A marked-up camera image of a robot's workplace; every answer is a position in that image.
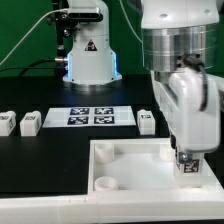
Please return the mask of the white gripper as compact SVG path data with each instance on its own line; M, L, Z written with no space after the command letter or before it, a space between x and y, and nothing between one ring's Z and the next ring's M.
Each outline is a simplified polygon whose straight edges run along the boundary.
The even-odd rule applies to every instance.
M168 129L176 138L177 148L185 153L209 153L220 144L220 105L216 83L208 79L208 100L201 111L201 74L181 68L172 73L168 84L156 80L151 72L152 86L159 109Z

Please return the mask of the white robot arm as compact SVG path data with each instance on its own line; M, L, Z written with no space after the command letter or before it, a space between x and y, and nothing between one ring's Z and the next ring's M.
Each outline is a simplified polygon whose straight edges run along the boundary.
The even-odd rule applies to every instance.
M142 15L143 65L151 71L156 101L174 147L206 153L220 143L219 96L205 73L215 56L216 0L128 0ZM80 88L104 87L121 78L109 45L109 10L102 0L68 0L73 29L68 73Z

